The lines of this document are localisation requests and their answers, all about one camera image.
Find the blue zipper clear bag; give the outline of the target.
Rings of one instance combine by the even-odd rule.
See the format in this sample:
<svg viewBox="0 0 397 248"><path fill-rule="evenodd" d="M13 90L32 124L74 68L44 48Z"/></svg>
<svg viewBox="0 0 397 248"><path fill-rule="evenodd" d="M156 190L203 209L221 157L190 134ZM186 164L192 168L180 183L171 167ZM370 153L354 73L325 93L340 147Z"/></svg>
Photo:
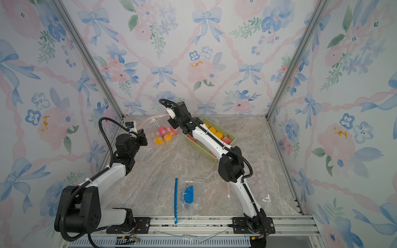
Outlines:
<svg viewBox="0 0 397 248"><path fill-rule="evenodd" d="M175 179L174 223L179 224L188 217L203 214L204 183L201 178L182 177Z"/></svg>

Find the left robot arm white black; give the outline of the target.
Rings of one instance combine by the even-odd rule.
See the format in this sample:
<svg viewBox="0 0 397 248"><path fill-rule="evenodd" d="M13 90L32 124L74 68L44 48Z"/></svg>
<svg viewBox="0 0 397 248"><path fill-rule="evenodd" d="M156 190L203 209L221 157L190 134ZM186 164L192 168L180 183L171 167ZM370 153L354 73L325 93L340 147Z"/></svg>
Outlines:
<svg viewBox="0 0 397 248"><path fill-rule="evenodd" d="M143 129L130 130L116 138L116 152L102 171L78 186L62 190L54 229L65 241L72 242L84 235L110 228L128 234L135 230L136 222L130 208L101 209L101 196L117 181L127 176L135 165L140 147L147 146Z"/></svg>

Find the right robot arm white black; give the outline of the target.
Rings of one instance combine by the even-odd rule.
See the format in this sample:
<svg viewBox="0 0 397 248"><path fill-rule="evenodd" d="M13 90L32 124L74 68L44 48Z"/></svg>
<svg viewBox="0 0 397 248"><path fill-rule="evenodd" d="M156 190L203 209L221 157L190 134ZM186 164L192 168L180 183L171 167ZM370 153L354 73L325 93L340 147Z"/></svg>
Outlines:
<svg viewBox="0 0 397 248"><path fill-rule="evenodd" d="M180 128L185 135L190 135L201 142L219 161L218 173L235 190L243 207L248 228L253 233L269 235L274 233L273 221L268 218L260 204L256 201L247 183L253 175L250 163L242 155L241 149L232 147L214 133L197 117L192 117L185 103L175 103L160 99L168 114L168 122L172 128Z"/></svg>

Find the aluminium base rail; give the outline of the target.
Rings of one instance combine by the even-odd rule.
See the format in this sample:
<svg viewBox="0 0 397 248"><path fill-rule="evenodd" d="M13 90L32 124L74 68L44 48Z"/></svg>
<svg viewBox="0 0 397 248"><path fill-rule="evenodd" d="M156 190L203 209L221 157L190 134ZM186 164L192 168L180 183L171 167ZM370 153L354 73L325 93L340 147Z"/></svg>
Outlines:
<svg viewBox="0 0 397 248"><path fill-rule="evenodd" d="M57 248L323 248L312 216L269 216L268 230L252 232L244 217L171 216L136 217L136 225L123 234L109 228L72 242L57 241Z"/></svg>

